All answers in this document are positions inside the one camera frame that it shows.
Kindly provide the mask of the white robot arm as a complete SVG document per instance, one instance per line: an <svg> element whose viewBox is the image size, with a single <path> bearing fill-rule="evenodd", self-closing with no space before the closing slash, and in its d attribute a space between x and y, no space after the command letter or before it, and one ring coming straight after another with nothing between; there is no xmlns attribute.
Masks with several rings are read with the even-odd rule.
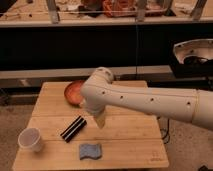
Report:
<svg viewBox="0 0 213 171"><path fill-rule="evenodd" d="M190 123L213 131L213 92L197 89L147 88L113 85L113 73L94 70L80 92L85 110L100 115L107 105Z"/></svg>

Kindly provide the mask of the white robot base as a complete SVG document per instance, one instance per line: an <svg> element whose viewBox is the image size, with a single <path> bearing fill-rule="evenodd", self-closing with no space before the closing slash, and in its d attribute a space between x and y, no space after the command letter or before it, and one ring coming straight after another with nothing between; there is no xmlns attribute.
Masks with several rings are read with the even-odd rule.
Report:
<svg viewBox="0 0 213 171"><path fill-rule="evenodd" d="M196 56L207 60L213 59L213 38L193 39L176 43L173 46L173 54L180 64L188 57Z"/></svg>

